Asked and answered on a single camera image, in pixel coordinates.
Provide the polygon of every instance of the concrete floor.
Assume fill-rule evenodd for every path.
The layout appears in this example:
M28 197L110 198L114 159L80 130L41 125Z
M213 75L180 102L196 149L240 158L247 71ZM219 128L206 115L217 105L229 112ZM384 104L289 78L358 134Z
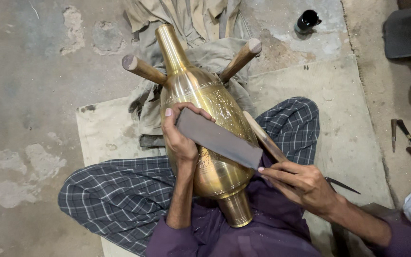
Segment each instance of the concrete floor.
M123 2L0 1L0 256L103 255L99 237L61 213L56 196L83 166L75 108L126 96L140 81L121 68L123 55L136 51ZM411 191L411 159L402 133L392 155L388 125L402 118L411 131L411 73L382 52L380 25L395 3L368 3L344 2L348 32L401 202ZM309 8L323 23L300 40L291 27ZM352 52L339 0L244 0L241 9L264 44L253 74Z
M403 119L411 134L411 69L408 62L385 58L381 34L386 17L398 9L397 2L344 0L343 6L387 181L395 206L402 207L411 192L411 157L405 151L408 140L400 129L397 129L396 153L392 152L390 120Z

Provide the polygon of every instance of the checkered pants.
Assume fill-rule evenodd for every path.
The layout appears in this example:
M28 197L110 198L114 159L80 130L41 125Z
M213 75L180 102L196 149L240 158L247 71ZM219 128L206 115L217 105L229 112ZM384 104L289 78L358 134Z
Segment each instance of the checkered pants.
M290 161L313 164L320 132L314 102L289 98L256 121ZM174 184L167 156L110 160L74 172L58 204L89 231L144 256L153 228L168 212Z

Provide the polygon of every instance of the sharpening stone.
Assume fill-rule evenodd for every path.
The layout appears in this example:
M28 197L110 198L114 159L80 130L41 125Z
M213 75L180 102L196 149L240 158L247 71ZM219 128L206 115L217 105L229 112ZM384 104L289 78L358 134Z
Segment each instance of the sharpening stone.
M225 128L184 108L177 120L177 129L198 145L257 170L263 150Z

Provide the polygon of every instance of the hand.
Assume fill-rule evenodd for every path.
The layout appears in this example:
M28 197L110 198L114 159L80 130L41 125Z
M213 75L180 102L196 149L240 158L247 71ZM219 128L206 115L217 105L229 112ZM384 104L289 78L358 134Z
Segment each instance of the hand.
M290 201L323 219L329 220L335 208L345 201L313 165L284 161L270 168L259 168L259 172Z
M174 154L177 166L181 166L185 163L196 166L198 160L198 148L196 143L182 135L175 126L175 121L179 117L183 108L189 108L191 111L196 114L201 114L204 118L212 122L215 122L215 119L204 109L197 108L191 102L178 102L175 103L172 108L166 109L166 118L161 125L161 129L163 130L164 141Z

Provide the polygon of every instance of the brass vase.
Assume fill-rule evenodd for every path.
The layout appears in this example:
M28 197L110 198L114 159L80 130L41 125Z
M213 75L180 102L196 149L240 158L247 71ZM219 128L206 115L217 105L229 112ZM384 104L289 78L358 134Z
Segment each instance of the brass vase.
M155 34L168 74L160 96L161 120L165 118L166 108L174 103L192 102L210 113L216 119L216 124L258 145L241 108L221 81L188 61L174 27L170 24L161 25ZM167 152L176 173L175 161L169 149ZM244 190L253 174L252 169L199 147L193 190L196 195L217 200L231 227L242 227L253 218Z

